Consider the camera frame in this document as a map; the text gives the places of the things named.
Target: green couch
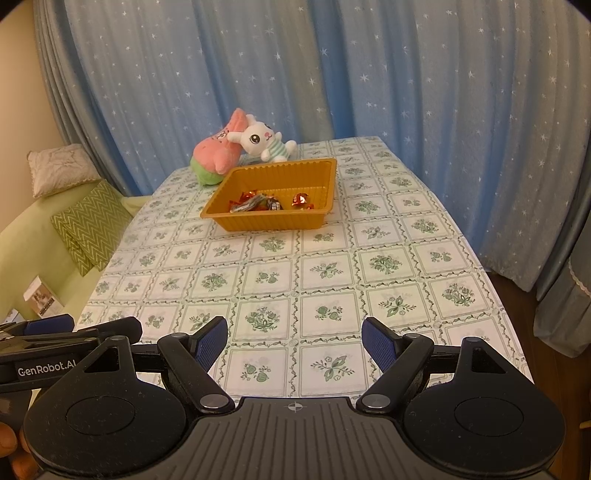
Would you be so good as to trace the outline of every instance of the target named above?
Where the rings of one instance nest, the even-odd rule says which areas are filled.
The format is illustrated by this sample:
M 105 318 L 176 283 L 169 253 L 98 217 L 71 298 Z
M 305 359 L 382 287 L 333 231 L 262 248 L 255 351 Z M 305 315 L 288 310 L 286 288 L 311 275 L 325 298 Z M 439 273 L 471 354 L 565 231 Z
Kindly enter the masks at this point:
M 0 232 L 0 320 L 17 309 L 28 320 L 37 315 L 22 298 L 39 275 L 69 313 L 78 320 L 102 272 L 93 268 L 80 276 L 50 218 L 82 200 L 98 182 L 78 185 L 37 200 Z M 135 215 L 150 197 L 121 197 L 125 209 Z

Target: plastic container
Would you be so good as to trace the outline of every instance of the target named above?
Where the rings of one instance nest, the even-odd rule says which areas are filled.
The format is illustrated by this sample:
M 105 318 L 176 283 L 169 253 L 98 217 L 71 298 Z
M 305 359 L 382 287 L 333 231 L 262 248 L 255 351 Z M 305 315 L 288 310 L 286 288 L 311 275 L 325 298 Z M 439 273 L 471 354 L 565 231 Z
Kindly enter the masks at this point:
M 335 158 L 233 168 L 201 211 L 201 218 L 212 218 L 228 232 L 320 228 L 332 210 L 335 177 Z M 237 201 L 250 190 L 273 195 L 284 210 L 230 213 L 230 200 Z M 292 207 L 296 193 L 307 193 L 314 209 Z

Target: floral tablecloth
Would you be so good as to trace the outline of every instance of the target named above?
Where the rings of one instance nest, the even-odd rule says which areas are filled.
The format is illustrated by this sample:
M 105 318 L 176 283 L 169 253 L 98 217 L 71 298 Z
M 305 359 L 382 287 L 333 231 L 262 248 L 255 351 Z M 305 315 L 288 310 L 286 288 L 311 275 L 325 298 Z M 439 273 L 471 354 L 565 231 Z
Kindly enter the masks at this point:
M 153 342 L 223 315 L 228 345 L 210 375 L 236 398 L 355 399 L 380 375 L 361 344 L 366 314 L 439 344 L 480 336 L 529 376 L 465 238 L 378 137 L 303 144 L 298 157 L 337 158 L 322 228 L 226 232 L 199 217 L 215 188 L 177 170 L 130 224 L 79 325 L 134 315 Z

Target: white pillow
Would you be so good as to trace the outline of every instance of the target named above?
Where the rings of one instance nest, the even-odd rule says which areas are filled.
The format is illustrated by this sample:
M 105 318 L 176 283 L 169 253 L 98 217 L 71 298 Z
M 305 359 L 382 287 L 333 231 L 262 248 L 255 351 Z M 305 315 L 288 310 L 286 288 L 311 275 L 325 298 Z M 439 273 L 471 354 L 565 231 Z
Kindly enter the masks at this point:
M 100 180 L 92 160 L 79 144 L 29 152 L 28 161 L 33 179 L 33 198 Z

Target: plush toy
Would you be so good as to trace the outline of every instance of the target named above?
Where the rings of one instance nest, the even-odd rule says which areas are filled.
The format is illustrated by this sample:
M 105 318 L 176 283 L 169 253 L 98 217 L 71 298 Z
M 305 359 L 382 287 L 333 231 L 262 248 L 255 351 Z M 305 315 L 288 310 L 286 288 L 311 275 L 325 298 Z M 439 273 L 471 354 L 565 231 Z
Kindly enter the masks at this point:
M 281 132 L 275 133 L 267 124 L 257 122 L 254 115 L 247 115 L 248 127 L 244 131 L 231 131 L 228 140 L 242 145 L 242 148 L 253 157 L 263 162 L 285 161 L 296 150 L 293 140 L 281 141 Z
M 217 185 L 238 164 L 242 149 L 228 140 L 228 132 L 242 132 L 247 126 L 246 113 L 237 108 L 222 131 L 197 144 L 190 164 L 201 185 Z

